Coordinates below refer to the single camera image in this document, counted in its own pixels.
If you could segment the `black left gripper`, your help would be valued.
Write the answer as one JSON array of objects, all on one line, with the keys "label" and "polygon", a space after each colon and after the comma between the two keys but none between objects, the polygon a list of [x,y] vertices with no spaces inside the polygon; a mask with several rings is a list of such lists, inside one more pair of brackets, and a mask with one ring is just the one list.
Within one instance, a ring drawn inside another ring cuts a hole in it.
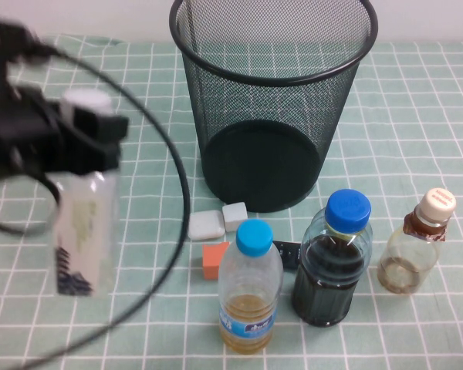
[{"label": "black left gripper", "polygon": [[75,107],[73,125],[87,136],[63,138],[57,111],[42,91],[17,87],[14,95],[0,99],[0,176],[50,173],[62,166],[76,175],[119,168],[127,117]]}]

